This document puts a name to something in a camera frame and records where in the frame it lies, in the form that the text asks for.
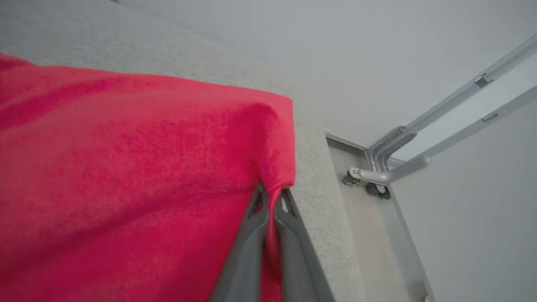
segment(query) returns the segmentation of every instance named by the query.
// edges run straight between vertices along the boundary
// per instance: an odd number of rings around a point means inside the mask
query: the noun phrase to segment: red cloth
[[[1,55],[0,300],[206,301],[255,185],[294,176],[286,97]],[[272,224],[262,301],[278,250]]]

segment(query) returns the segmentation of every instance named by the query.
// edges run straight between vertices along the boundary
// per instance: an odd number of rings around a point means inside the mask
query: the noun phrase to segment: gray floor
[[[364,152],[327,139],[336,177],[349,167],[367,168]],[[427,295],[418,266],[394,204],[371,196],[365,184],[339,181],[354,239],[367,302],[418,302]]]

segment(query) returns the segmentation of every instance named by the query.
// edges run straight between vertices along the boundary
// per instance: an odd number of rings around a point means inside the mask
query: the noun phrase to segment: white panel
[[[537,86],[537,55],[533,55],[497,81],[489,84],[481,92],[473,95],[466,102],[421,130],[414,140],[394,153],[393,157],[407,161],[535,86]]]
[[[369,147],[537,29],[534,0],[120,0],[264,62]]]
[[[536,301],[537,100],[391,186],[437,302]]]

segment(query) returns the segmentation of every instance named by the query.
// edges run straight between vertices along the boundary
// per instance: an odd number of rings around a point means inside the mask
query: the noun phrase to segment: red towel
[[[0,55],[0,300],[207,301],[294,152],[286,97]],[[272,224],[262,301],[281,300],[278,251]]]

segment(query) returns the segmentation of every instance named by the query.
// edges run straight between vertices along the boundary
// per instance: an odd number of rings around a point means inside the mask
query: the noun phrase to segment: gray fabric surface
[[[0,52],[36,64],[178,76],[292,98],[292,192],[336,300],[359,300],[359,270],[329,150],[306,100],[288,83],[229,48],[107,0],[2,1],[0,32]]]

